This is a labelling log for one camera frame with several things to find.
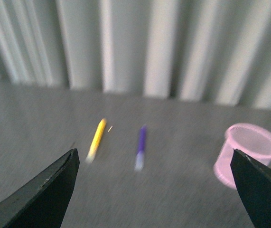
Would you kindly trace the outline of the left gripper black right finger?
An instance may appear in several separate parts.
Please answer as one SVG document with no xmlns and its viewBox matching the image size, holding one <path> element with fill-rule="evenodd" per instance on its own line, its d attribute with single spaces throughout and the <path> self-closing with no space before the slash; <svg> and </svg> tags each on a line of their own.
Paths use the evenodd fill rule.
<svg viewBox="0 0 271 228">
<path fill-rule="evenodd" d="M 230 167 L 254 227 L 271 228 L 271 169 L 239 149 L 234 149 Z"/>
</svg>

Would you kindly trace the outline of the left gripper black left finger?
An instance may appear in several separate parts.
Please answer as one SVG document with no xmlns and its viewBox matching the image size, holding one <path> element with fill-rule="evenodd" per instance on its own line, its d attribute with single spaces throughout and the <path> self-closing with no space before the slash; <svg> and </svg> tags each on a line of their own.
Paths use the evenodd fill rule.
<svg viewBox="0 0 271 228">
<path fill-rule="evenodd" d="M 74 191 L 79 169 L 71 149 L 0 202 L 0 228 L 59 228 Z"/>
</svg>

